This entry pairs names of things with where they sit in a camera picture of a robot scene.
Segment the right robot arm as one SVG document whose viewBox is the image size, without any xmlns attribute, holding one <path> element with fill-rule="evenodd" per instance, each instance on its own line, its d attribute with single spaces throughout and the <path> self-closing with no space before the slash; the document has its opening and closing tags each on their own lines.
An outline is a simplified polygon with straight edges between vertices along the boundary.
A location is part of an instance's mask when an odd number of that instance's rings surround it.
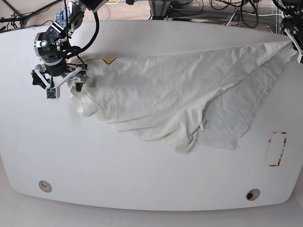
<svg viewBox="0 0 303 227">
<path fill-rule="evenodd" d="M 76 91 L 80 92 L 86 82 L 87 64 L 80 60 L 78 64 L 67 60 L 86 51 L 95 41 L 99 32 L 97 10 L 106 3 L 104 0 L 73 0 L 65 3 L 56 14 L 55 21 L 34 40 L 34 51 L 43 62 L 32 70 L 33 85 L 38 85 L 46 91 L 48 99 L 60 97 L 60 87 L 68 81 L 74 81 Z M 91 40 L 84 47 L 72 46 L 70 37 L 82 24 L 85 10 L 94 14 L 96 29 Z"/>
</svg>

